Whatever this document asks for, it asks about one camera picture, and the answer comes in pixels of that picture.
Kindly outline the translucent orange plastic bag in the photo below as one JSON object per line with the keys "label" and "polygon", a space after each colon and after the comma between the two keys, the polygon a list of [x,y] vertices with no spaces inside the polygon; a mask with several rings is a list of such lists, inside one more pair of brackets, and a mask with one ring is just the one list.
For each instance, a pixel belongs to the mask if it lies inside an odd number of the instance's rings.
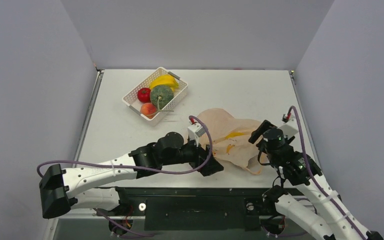
{"label": "translucent orange plastic bag", "polygon": [[[254,119],[235,118],[222,108],[210,108],[198,114],[208,128],[212,153],[215,159],[221,162],[229,162],[252,175],[260,175],[263,166],[258,162],[258,148],[248,142],[251,133],[256,130],[261,122]],[[246,135],[225,139],[231,132],[243,132]],[[267,161],[263,155],[262,162]]]}

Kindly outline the fake peach orange red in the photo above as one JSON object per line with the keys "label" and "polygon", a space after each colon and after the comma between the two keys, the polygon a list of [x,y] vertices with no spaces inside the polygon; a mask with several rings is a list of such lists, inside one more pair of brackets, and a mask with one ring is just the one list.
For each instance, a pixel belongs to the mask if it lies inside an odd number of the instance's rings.
{"label": "fake peach orange red", "polygon": [[142,104],[140,108],[140,113],[148,119],[152,119],[157,114],[157,111],[158,109],[151,102]]}

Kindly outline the fake green netted melon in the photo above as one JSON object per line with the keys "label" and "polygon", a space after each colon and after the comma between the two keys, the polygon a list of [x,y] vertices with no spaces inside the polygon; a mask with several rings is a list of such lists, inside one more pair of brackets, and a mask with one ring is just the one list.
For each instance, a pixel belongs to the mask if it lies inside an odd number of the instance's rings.
{"label": "fake green netted melon", "polygon": [[166,85],[158,85],[150,92],[150,101],[157,110],[162,110],[173,98],[174,91]]}

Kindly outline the fake red tomato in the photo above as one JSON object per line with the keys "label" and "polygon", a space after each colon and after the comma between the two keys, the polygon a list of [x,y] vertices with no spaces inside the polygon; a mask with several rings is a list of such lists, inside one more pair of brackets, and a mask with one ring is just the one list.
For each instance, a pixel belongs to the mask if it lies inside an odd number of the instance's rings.
{"label": "fake red tomato", "polygon": [[150,103],[151,102],[150,94],[151,94],[150,88],[147,88],[147,87],[141,88],[137,92],[137,99],[143,104]]}

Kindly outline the fake yellow banana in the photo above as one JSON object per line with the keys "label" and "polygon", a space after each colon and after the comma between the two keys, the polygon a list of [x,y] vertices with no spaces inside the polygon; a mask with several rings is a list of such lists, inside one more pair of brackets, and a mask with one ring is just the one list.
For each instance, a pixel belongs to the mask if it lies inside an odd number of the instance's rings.
{"label": "fake yellow banana", "polygon": [[149,84],[149,89],[152,90],[154,87],[159,85],[168,86],[169,88],[171,88],[172,91],[179,88],[179,83],[177,82],[177,80],[172,75],[169,75],[169,74],[165,74],[157,77],[155,80],[153,80]]}

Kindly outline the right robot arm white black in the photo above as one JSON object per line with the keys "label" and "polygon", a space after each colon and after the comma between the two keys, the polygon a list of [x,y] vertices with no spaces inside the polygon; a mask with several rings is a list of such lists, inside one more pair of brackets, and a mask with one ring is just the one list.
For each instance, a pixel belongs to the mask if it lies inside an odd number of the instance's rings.
{"label": "right robot arm white black", "polygon": [[263,209],[287,217],[317,240],[381,240],[379,232],[369,230],[345,207],[314,160],[294,150],[292,140],[281,127],[264,120],[248,141],[267,155],[269,166],[299,190],[315,211],[281,185],[274,185],[262,195]]}

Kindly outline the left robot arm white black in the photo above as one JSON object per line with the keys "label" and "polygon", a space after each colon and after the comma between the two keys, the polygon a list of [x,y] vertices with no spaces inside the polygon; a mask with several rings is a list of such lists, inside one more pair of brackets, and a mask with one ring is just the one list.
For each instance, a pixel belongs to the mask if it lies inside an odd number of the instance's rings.
{"label": "left robot arm white black", "polygon": [[184,143],[177,132],[169,132],[156,142],[100,164],[82,163],[63,168],[52,161],[39,182],[42,217],[61,217],[72,209],[98,208],[123,215],[129,201],[116,190],[101,186],[122,180],[136,180],[157,173],[167,174],[164,166],[189,164],[191,172],[207,177],[224,170],[215,160],[210,145],[202,147],[196,140]]}

